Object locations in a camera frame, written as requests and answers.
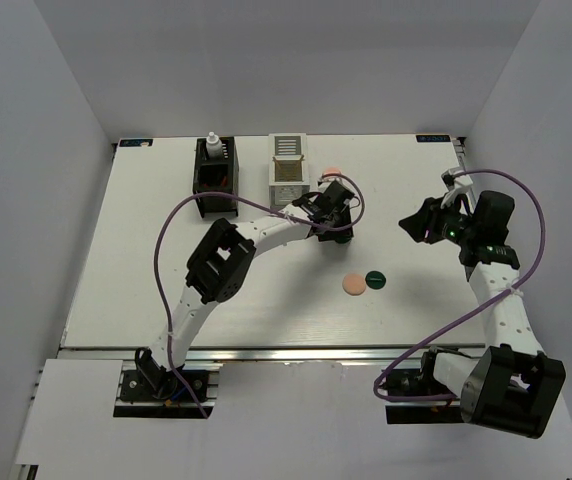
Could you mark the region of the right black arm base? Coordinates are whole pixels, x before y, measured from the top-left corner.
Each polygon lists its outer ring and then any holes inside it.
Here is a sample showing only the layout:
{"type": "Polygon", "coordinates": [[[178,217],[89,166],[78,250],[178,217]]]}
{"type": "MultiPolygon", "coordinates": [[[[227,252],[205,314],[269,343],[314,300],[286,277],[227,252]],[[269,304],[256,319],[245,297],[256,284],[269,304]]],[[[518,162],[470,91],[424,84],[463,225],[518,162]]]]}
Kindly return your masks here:
{"type": "Polygon", "coordinates": [[[416,369],[385,369],[374,382],[374,392],[388,403],[387,423],[469,423],[461,395],[478,363],[478,358],[460,350],[432,346],[416,369]]]}

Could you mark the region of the white dropper bottle blue base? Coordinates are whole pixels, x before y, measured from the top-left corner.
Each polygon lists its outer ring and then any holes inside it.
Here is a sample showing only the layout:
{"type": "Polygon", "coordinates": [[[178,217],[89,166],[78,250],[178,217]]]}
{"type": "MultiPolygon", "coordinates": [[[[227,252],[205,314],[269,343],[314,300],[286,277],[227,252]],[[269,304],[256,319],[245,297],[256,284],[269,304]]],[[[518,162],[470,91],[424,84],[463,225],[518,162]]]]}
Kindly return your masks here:
{"type": "Polygon", "coordinates": [[[210,160],[220,160],[224,157],[223,143],[215,132],[209,132],[206,140],[206,152],[210,160]]]}

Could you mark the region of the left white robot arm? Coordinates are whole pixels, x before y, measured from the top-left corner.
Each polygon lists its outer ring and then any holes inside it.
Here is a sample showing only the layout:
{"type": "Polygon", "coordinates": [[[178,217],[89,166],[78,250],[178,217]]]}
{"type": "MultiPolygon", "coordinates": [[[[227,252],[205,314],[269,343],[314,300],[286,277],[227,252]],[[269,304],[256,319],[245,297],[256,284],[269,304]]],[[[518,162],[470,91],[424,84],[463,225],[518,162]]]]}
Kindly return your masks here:
{"type": "Polygon", "coordinates": [[[365,205],[357,184],[341,173],[324,174],[319,190],[297,198],[280,210],[271,210],[245,198],[224,192],[203,192],[195,199],[223,197],[261,210],[257,220],[233,224],[225,218],[213,222],[186,264],[185,284],[180,300],[171,308],[160,275],[162,242],[170,224],[187,200],[168,215],[156,240],[153,272],[166,315],[165,330],[140,355],[150,366],[143,387],[154,398],[165,399],[177,387],[178,368],[185,364],[188,350],[212,311],[232,299],[241,289],[253,260],[278,247],[311,237],[346,236],[356,221],[347,219],[350,202],[365,205]]]}

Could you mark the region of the gold makeup pencil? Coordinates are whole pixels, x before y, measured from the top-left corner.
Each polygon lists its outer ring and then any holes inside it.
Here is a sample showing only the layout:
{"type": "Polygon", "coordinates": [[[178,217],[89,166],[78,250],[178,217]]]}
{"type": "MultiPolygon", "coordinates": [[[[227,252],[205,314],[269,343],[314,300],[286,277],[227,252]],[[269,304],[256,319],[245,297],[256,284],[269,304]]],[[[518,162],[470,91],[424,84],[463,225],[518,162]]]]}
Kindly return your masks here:
{"type": "Polygon", "coordinates": [[[274,156],[274,181],[277,183],[302,182],[304,180],[304,156],[274,156]]]}

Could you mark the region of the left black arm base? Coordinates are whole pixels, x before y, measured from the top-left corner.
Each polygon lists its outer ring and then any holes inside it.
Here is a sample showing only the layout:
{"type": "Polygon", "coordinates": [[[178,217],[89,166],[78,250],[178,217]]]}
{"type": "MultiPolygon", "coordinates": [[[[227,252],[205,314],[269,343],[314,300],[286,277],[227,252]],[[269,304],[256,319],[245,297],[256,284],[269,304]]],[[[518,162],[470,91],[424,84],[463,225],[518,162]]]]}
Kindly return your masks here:
{"type": "Polygon", "coordinates": [[[148,348],[138,348],[134,366],[122,370],[113,409],[115,418],[206,419],[213,411],[214,370],[178,368],[183,380],[160,366],[148,348]]]}

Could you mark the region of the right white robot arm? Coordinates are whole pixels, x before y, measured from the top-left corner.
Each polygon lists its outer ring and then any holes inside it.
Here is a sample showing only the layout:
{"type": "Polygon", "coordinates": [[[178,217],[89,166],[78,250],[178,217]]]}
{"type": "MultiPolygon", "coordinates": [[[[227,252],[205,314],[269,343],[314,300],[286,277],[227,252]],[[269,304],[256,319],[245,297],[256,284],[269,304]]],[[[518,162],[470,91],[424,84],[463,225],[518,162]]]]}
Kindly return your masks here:
{"type": "Polygon", "coordinates": [[[431,347],[413,376],[391,375],[389,393],[438,399],[454,395],[464,422],[537,439],[544,433],[566,379],[563,363],[536,339],[516,283],[520,263],[506,245],[515,203],[495,192],[480,194],[468,211],[463,196],[450,205],[429,197],[400,227],[417,243],[447,240],[481,307],[485,352],[480,359],[431,347]]]}

